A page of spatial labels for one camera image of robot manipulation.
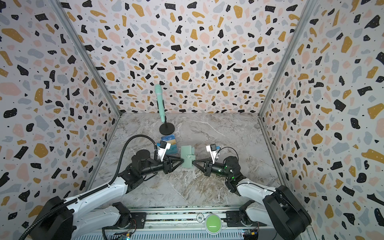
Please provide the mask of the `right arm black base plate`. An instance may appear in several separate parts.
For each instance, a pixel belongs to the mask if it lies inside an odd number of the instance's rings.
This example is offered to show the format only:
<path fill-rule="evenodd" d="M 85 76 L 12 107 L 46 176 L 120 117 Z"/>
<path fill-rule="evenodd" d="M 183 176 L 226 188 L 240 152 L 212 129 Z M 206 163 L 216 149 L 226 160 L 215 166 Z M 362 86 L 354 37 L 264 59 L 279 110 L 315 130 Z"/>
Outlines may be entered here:
<path fill-rule="evenodd" d="M 242 211 L 226 211 L 226 217 L 223 220 L 227 223 L 228 227 L 265 227 L 266 224 L 260 222 L 253 222 L 246 217 L 245 212 Z"/>

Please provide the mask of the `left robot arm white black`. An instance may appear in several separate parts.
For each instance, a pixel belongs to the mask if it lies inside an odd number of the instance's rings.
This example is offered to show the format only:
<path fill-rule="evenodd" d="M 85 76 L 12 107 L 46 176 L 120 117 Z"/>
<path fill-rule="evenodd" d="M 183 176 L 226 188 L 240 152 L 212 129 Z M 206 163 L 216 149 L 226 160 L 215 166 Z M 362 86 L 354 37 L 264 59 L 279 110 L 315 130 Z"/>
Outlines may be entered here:
<path fill-rule="evenodd" d="M 146 213 L 133 213 L 123 203 L 116 202 L 104 209 L 99 207 L 132 192 L 149 175 L 172 173 L 182 163 L 180 157 L 165 155 L 162 161 L 151 158 L 148 150 L 140 150 L 113 183 L 106 183 L 77 196 L 61 199 L 54 197 L 44 205 L 37 219 L 20 236 L 33 240 L 74 240 L 101 229 L 134 231 L 143 229 Z"/>

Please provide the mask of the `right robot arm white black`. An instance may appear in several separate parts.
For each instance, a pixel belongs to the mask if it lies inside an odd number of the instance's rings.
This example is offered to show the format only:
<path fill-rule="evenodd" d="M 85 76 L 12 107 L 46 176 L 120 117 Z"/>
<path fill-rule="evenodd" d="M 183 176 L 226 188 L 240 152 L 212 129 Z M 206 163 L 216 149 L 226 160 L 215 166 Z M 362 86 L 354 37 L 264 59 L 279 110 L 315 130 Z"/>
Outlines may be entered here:
<path fill-rule="evenodd" d="M 309 213 L 288 187 L 267 187 L 251 181 L 241 173 L 237 157 L 227 157 L 223 163 L 196 160 L 193 165 L 205 176 L 223 177 L 230 193 L 248 199 L 239 210 L 226 212 L 229 227 L 264 224 L 274 227 L 284 240 L 294 240 L 312 223 Z"/>

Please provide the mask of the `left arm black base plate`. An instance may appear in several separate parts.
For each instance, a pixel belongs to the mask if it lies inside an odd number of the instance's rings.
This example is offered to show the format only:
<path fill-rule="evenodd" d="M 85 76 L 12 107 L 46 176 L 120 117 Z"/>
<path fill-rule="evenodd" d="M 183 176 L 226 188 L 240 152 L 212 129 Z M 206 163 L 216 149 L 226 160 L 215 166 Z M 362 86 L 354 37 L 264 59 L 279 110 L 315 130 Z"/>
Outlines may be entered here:
<path fill-rule="evenodd" d="M 131 212 L 123 214 L 114 225 L 105 227 L 106 230 L 130 231 L 143 229 L 146 223 L 147 213 Z"/>

